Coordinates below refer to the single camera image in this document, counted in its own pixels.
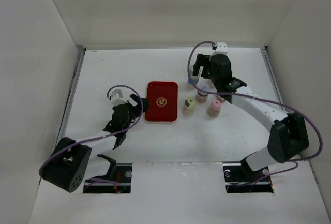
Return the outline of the tall bottle grey cap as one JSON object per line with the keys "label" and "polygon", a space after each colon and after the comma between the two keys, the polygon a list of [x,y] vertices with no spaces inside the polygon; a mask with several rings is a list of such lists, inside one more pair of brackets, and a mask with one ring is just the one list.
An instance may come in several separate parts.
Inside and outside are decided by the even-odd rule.
{"label": "tall bottle grey cap", "polygon": [[194,67],[193,67],[193,65],[190,65],[189,66],[189,76],[187,79],[189,86],[194,86],[194,85],[198,84],[198,82],[199,82],[200,76],[199,75],[194,76],[193,72],[194,72]]}

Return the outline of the yellow cap spice bottle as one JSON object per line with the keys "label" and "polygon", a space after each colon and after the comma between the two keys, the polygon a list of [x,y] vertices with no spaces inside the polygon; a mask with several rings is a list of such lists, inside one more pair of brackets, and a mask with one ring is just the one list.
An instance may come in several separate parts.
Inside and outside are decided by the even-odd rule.
{"label": "yellow cap spice bottle", "polygon": [[191,117],[195,110],[195,99],[193,97],[188,97],[182,107],[182,114],[186,117]]}

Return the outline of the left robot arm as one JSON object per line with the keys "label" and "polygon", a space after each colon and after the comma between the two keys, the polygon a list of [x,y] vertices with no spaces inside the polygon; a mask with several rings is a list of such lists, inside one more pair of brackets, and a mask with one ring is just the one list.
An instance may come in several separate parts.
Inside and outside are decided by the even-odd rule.
{"label": "left robot arm", "polygon": [[137,94],[130,95],[135,104],[125,101],[120,90],[108,94],[107,98],[113,105],[113,114],[102,130],[106,135],[88,138],[85,141],[61,138],[49,159],[39,169],[39,175],[43,180],[66,192],[74,192],[81,184],[92,152],[92,148],[85,143],[114,136],[113,148],[119,148],[126,139],[128,130],[149,108],[149,100]]}

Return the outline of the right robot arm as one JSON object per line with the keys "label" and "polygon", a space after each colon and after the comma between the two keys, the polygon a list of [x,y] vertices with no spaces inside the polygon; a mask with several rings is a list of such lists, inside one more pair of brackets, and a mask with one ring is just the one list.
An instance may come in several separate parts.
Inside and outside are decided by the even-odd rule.
{"label": "right robot arm", "polygon": [[288,162],[309,147],[305,119],[296,112],[277,110],[272,103],[258,98],[244,81],[232,75],[227,55],[198,54],[192,74],[210,79],[226,101],[251,115],[269,132],[267,145],[241,160],[239,172],[243,179],[252,180],[260,169]]}

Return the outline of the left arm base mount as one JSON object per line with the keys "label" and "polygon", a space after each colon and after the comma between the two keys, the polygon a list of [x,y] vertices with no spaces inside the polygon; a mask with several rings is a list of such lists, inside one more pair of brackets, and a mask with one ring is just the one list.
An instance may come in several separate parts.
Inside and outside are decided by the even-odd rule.
{"label": "left arm base mount", "polygon": [[106,174],[87,179],[83,193],[87,194],[127,194],[131,193],[132,169],[131,163],[117,163],[115,159],[104,154],[99,158],[109,163]]}

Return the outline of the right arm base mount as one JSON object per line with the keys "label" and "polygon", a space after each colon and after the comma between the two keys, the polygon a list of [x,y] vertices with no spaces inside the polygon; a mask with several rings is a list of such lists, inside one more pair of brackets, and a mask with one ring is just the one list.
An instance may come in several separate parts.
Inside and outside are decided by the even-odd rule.
{"label": "right arm base mount", "polygon": [[227,193],[274,193],[269,168],[246,174],[238,163],[223,166],[225,190]]}

